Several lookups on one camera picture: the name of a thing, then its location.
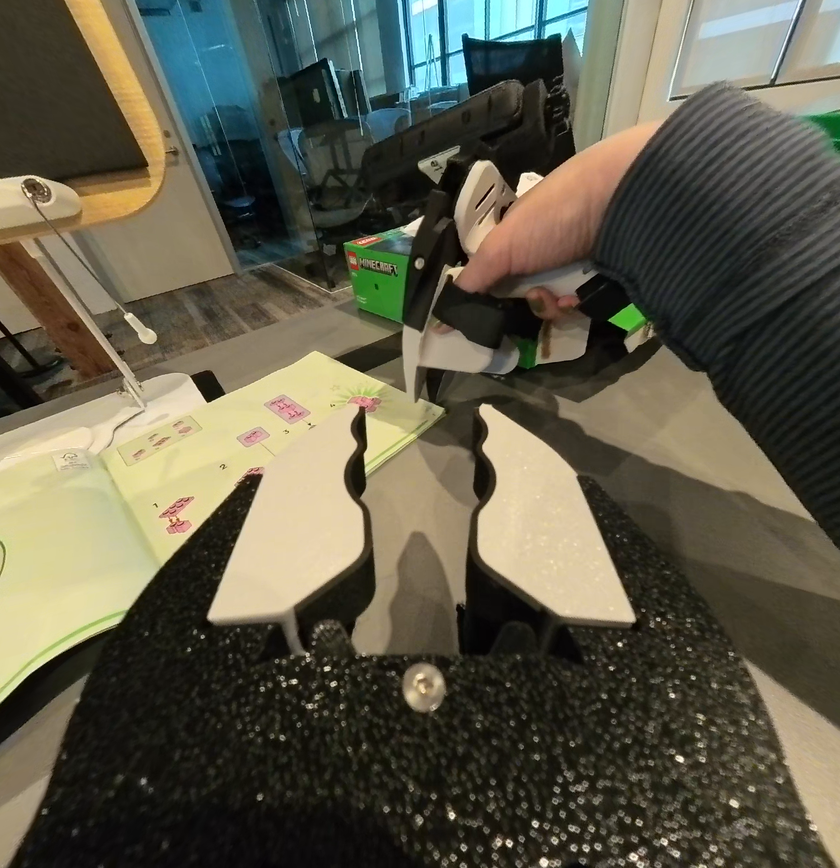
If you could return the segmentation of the green toy set box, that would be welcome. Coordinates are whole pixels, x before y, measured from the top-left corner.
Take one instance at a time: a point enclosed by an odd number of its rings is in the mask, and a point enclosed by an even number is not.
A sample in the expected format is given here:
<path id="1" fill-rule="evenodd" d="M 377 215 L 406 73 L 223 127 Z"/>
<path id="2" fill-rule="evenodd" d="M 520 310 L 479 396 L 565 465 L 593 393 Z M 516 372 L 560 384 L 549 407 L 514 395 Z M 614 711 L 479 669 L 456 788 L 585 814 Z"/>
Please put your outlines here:
<path id="1" fill-rule="evenodd" d="M 358 308 L 402 323 L 404 295 L 411 264 L 411 247 L 421 219 L 344 245 L 354 298 Z M 652 326 L 624 330 L 611 321 L 585 317 L 542 324 L 523 304 L 516 306 L 515 330 L 507 339 L 519 351 L 517 367 L 529 370 L 546 363 L 569 362 L 597 347 L 616 357 L 631 353 L 654 338 Z"/>

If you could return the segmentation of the grey desk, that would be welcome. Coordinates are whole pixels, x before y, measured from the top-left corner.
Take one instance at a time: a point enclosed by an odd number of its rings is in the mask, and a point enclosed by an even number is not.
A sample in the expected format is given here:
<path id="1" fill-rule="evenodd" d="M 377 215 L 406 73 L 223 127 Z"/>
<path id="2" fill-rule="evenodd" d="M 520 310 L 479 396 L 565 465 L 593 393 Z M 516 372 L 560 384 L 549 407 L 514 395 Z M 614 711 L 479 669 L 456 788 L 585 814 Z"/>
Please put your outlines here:
<path id="1" fill-rule="evenodd" d="M 447 417 L 375 472 L 378 591 L 358 645 L 452 651 L 472 491 L 472 408 L 500 405 L 594 478 L 712 606 L 746 658 L 840 866 L 840 553 L 706 379 L 665 348 L 620 363 L 466 378 Z"/>

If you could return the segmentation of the black computer monitor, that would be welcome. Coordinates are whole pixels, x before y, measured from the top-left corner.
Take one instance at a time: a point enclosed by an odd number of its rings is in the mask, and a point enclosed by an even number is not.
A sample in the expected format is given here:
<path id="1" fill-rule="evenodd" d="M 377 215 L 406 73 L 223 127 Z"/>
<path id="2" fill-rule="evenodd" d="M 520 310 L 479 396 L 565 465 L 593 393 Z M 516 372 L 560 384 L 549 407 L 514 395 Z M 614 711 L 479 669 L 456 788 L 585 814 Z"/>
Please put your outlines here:
<path id="1" fill-rule="evenodd" d="M 339 79 L 328 58 L 276 79 L 289 128 L 315 127 L 348 118 Z"/>

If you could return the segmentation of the large window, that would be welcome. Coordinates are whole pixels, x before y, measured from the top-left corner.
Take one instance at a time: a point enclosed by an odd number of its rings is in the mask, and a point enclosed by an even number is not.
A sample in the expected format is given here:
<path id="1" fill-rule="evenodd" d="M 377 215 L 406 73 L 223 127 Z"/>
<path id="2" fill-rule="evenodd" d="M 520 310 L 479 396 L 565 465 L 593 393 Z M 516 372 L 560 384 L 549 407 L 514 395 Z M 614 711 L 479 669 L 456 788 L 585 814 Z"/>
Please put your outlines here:
<path id="1" fill-rule="evenodd" d="M 572 33 L 582 49 L 586 1 L 402 1 L 411 81 L 418 87 L 467 82 L 462 37 L 525 42 Z"/>

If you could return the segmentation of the black office chair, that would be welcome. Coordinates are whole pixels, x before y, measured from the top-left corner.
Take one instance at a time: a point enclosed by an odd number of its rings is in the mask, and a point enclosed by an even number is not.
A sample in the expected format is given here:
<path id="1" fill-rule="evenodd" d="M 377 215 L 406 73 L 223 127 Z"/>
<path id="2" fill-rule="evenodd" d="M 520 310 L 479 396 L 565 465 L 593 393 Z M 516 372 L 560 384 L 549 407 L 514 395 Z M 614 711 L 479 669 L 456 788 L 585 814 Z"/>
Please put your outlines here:
<path id="1" fill-rule="evenodd" d="M 553 34 L 547 38 L 523 41 L 493 41 L 462 35 L 462 55 L 465 62 L 469 95 L 479 94 L 503 81 L 519 81 L 528 85 L 543 80 L 547 92 L 561 84 L 575 97 L 583 60 L 571 30 L 566 36 Z"/>

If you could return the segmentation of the grey office chair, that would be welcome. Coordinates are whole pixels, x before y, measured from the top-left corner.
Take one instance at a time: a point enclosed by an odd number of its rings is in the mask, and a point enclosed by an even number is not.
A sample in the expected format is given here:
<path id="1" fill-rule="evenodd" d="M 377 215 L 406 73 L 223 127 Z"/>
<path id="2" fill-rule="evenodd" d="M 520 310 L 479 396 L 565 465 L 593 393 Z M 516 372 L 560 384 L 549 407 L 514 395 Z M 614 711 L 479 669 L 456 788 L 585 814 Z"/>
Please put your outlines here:
<path id="1" fill-rule="evenodd" d="M 290 127 L 277 140 L 297 169 L 314 228 L 331 230 L 357 220 L 370 201 L 361 179 L 363 155 L 373 143 L 369 124 L 347 118 Z"/>

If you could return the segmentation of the person's right forearm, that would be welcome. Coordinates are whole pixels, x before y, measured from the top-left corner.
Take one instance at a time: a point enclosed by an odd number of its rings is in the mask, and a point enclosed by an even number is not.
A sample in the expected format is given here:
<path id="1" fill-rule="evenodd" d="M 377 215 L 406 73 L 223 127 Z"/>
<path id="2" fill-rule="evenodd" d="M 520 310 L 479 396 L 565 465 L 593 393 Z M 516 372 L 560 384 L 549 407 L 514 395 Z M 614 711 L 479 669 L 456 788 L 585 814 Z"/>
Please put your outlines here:
<path id="1" fill-rule="evenodd" d="M 592 253 L 840 550 L 840 155 L 716 83 L 643 147 Z"/>

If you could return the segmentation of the wooden pillar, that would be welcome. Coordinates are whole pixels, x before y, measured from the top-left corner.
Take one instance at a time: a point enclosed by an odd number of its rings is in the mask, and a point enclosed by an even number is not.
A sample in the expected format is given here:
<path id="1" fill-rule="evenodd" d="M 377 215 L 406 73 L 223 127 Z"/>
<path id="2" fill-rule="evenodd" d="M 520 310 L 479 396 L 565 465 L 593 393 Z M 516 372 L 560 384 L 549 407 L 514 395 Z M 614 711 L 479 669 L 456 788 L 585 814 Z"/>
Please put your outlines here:
<path id="1" fill-rule="evenodd" d="M 117 372 L 104 346 L 21 242 L 0 245 L 0 275 L 83 381 Z"/>

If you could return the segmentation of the light green instruction booklet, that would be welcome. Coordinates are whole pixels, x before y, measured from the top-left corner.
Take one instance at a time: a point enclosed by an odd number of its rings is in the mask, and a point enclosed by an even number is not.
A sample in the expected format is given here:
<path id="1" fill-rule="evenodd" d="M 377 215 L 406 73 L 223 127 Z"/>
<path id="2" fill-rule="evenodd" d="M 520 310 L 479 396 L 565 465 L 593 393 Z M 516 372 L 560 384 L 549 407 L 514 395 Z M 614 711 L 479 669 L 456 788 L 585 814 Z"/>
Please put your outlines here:
<path id="1" fill-rule="evenodd" d="M 373 472 L 444 410 L 323 355 L 95 455 L 0 472 L 0 705 L 38 669 L 115 628 L 233 489 L 346 406 L 365 410 Z"/>

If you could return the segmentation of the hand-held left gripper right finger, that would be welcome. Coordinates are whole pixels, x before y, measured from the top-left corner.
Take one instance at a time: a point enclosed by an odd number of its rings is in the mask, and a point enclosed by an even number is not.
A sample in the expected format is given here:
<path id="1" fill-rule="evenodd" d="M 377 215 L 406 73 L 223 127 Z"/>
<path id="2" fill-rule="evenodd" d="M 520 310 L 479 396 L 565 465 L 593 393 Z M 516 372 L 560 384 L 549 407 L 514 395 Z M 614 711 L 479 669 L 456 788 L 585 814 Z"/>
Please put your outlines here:
<path id="1" fill-rule="evenodd" d="M 577 472 L 490 404 L 474 411 L 468 649 L 565 650 L 573 627 L 630 630 L 635 613 Z"/>

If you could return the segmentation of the green plastic bin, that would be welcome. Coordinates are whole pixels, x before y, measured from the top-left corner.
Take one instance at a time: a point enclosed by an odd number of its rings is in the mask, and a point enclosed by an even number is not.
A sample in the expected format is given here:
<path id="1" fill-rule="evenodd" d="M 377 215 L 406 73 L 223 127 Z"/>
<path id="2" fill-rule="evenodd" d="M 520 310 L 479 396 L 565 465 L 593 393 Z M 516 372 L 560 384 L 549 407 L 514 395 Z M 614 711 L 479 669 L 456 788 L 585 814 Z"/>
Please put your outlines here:
<path id="1" fill-rule="evenodd" d="M 801 114 L 800 118 L 819 129 L 840 155 L 840 109 L 816 114 Z"/>

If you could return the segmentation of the person's right hand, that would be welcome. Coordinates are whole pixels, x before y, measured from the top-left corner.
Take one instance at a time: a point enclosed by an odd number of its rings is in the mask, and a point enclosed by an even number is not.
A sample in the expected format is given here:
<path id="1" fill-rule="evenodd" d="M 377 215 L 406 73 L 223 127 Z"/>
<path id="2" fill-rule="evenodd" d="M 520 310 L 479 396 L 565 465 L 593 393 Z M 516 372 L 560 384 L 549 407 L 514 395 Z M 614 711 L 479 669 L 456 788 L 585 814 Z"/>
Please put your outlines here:
<path id="1" fill-rule="evenodd" d="M 662 122 L 628 128 L 582 150 L 520 197 L 456 279 L 487 293 L 588 261 L 613 194 Z"/>

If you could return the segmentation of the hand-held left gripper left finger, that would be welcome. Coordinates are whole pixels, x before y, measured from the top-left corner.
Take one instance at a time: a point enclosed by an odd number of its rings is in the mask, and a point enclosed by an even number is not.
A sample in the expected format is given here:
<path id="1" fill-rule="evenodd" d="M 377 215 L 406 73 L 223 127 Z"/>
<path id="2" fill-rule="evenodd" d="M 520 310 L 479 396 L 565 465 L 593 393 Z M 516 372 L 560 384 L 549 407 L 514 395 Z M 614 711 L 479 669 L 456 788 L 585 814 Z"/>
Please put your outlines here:
<path id="1" fill-rule="evenodd" d="M 374 597 L 365 419 L 364 409 L 337 410 L 265 466 L 209 624 L 274 625 L 295 655 L 320 623 L 351 636 Z"/>

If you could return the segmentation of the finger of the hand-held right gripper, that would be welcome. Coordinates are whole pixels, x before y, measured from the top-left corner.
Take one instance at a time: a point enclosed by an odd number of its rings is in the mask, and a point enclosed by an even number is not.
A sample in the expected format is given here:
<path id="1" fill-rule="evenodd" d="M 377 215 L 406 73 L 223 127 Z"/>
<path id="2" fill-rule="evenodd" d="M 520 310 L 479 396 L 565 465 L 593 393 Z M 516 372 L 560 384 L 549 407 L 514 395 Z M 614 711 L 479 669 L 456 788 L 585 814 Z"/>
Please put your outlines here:
<path id="1" fill-rule="evenodd" d="M 424 342 L 429 335 L 432 309 L 436 294 L 442 288 L 453 266 L 445 266 L 438 278 L 428 269 L 412 278 L 406 287 L 402 331 L 402 364 L 404 390 L 409 398 L 418 402 L 423 396 L 436 404 L 441 392 L 453 378 L 452 372 L 429 367 L 423 361 Z"/>
<path id="2" fill-rule="evenodd" d="M 429 367 L 452 372 L 454 376 L 458 373 L 501 375 L 516 367 L 519 355 L 508 338 L 504 338 L 497 349 L 490 349 L 468 341 L 457 330 L 442 333 L 430 328 L 424 342 L 423 361 Z"/>

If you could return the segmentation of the white door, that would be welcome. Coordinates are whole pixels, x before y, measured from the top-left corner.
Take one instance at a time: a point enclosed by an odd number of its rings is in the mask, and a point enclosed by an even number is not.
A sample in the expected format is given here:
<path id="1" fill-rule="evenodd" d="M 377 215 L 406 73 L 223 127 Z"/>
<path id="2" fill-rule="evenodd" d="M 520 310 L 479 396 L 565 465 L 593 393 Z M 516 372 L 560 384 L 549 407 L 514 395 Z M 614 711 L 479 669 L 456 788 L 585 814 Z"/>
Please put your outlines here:
<path id="1" fill-rule="evenodd" d="M 146 30 L 156 19 L 144 17 L 135 2 L 103 6 L 160 125 L 165 177 L 143 211 L 75 233 L 75 241 L 123 302 L 234 274 L 238 261 Z"/>

